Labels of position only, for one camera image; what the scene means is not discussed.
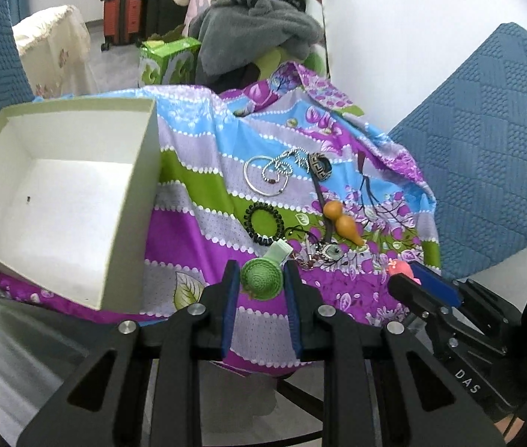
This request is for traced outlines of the pink small clip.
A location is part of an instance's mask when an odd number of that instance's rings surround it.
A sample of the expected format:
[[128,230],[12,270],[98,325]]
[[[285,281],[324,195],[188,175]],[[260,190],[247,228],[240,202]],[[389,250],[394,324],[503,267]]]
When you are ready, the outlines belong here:
[[421,280],[417,279],[417,277],[414,276],[412,267],[407,261],[399,259],[390,259],[387,266],[387,273],[389,276],[407,276],[407,278],[412,279],[413,282],[417,283],[417,285],[421,285]]

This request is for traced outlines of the green eye bead charm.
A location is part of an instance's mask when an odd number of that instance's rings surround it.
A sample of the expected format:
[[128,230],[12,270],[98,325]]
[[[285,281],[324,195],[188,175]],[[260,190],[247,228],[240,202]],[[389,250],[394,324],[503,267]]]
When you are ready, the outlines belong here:
[[321,254],[325,260],[337,262],[343,258],[344,251],[336,243],[326,243],[321,248]]

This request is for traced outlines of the orange gourd ornament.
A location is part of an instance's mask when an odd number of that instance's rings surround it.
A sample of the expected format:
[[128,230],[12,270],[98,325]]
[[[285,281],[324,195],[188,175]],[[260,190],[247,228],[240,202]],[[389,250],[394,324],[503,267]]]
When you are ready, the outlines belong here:
[[333,225],[335,233],[341,238],[363,246],[365,241],[357,231],[357,223],[353,217],[343,212],[343,204],[339,201],[330,201],[323,206],[323,215]]

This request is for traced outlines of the silver bangle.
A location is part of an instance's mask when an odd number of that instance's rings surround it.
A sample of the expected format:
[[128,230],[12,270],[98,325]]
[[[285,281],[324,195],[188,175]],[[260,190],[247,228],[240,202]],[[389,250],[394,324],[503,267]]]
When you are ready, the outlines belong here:
[[[256,162],[263,162],[261,169],[261,179],[266,185],[279,185],[279,189],[272,192],[267,192],[258,189],[253,182],[251,182],[249,169]],[[289,165],[283,162],[279,158],[271,158],[266,155],[256,155],[253,158],[248,159],[242,166],[242,175],[244,182],[247,184],[248,189],[255,193],[255,195],[272,198],[282,195],[286,191],[290,181],[292,173],[289,171]]]

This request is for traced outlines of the colourful floral cloth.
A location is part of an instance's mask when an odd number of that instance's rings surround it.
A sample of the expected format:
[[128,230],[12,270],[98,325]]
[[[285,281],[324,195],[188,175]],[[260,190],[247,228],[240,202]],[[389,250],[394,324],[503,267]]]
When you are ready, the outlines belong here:
[[[137,322],[161,321],[195,303],[227,262],[265,254],[264,240],[273,234],[293,247],[303,282],[329,305],[376,327],[407,317],[389,294],[387,266],[399,259],[438,268],[434,194],[410,153],[325,78],[286,64],[242,91],[151,86],[125,96],[157,104],[160,137]],[[327,242],[309,174],[312,152],[331,163],[321,183],[325,202],[342,203],[365,241],[357,246],[333,228],[330,243],[344,251],[337,262],[321,254]],[[289,165],[282,195],[248,189],[242,166],[256,155]]]

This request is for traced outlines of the white cardboard box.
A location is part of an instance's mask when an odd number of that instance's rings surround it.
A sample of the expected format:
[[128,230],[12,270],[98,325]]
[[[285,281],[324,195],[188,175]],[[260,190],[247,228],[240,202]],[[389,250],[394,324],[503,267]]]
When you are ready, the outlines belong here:
[[135,314],[160,176],[151,99],[0,112],[0,272],[95,311]]

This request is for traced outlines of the grey fleece garment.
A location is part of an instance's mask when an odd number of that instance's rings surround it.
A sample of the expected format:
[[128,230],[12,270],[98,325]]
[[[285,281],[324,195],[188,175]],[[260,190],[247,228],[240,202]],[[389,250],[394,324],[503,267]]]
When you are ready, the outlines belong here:
[[303,60],[322,35],[312,16],[283,0],[211,0],[189,25],[201,43],[195,82],[212,86],[275,47]]

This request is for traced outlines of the green cardboard box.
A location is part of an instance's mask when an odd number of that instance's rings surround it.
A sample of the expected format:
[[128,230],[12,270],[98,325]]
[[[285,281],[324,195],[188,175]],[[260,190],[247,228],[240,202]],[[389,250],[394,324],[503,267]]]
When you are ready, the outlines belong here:
[[140,47],[138,85],[192,85],[201,43],[183,37],[176,41],[145,41]]

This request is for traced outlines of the cream lace covered table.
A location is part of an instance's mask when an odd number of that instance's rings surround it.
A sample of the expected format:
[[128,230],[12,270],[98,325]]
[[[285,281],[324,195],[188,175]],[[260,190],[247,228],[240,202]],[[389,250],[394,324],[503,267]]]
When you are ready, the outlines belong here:
[[76,6],[39,10],[12,30],[35,96],[52,99],[98,92],[90,67],[91,36]]

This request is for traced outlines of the red suitcase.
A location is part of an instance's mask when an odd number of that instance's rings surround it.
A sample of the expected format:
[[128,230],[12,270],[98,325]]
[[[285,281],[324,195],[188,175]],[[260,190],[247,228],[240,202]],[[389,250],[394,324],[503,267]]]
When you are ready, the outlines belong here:
[[143,0],[101,0],[104,41],[101,51],[142,40]]

